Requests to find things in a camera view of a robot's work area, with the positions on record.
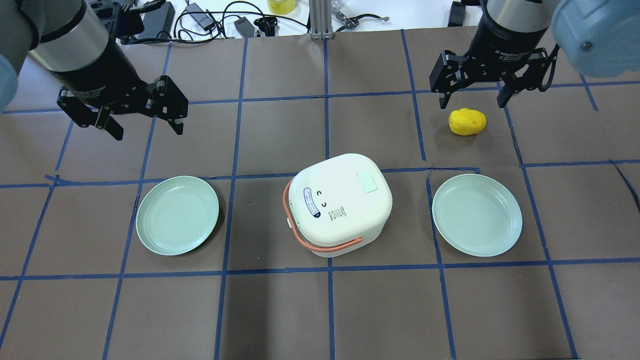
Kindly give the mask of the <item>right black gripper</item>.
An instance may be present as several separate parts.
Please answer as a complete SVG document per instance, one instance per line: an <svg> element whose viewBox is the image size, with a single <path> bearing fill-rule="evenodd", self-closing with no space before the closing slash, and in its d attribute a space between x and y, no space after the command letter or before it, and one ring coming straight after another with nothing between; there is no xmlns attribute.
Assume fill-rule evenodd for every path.
<svg viewBox="0 0 640 360"><path fill-rule="evenodd" d="M475 81L496 81L503 77L497 105L503 109L512 96L522 91L546 92L553 84L560 48L548 54L538 43L547 28L519 32L482 17L467 55L443 50L429 75L430 91L438 95L441 109L451 96ZM526 66L521 76L516 74Z"/></svg>

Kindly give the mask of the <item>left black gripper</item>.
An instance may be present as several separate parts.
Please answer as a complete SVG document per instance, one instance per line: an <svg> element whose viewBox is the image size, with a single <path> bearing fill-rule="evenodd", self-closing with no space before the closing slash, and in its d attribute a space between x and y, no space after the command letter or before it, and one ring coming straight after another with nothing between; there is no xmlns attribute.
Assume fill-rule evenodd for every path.
<svg viewBox="0 0 640 360"><path fill-rule="evenodd" d="M124 129L103 106L123 100L134 88L145 87L149 99L146 114L165 122L181 136L188 117L189 100L168 75L161 75L147 84L121 48L114 42L106 45L103 53L92 63L70 71L50 73L65 88L60 88L58 107L80 128L93 126L105 130L116 141L121 141Z"/></svg>

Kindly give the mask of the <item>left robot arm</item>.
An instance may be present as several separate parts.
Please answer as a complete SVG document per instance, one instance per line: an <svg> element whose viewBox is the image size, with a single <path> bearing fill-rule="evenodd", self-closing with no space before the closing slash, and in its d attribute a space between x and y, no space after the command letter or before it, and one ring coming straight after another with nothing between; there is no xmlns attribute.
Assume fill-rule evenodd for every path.
<svg viewBox="0 0 640 360"><path fill-rule="evenodd" d="M141 6L113 0L3 0L1 2L1 109L18 91L28 56L61 88L56 103L80 128L93 126L121 141L114 116L141 114L166 121L182 135L188 99L173 79L144 82L117 44L143 31L141 14L162 0Z"/></svg>

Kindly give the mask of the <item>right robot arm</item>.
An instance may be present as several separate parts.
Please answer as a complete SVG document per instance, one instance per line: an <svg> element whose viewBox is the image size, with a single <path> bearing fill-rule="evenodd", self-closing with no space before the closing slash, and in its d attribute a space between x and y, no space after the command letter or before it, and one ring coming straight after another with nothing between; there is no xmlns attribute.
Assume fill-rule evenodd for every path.
<svg viewBox="0 0 640 360"><path fill-rule="evenodd" d="M429 76L446 109L451 96L473 84L502 82L503 109L522 91L545 92L559 50L581 75L614 78L638 71L637 0L480 0L482 16L463 55L444 50Z"/></svg>

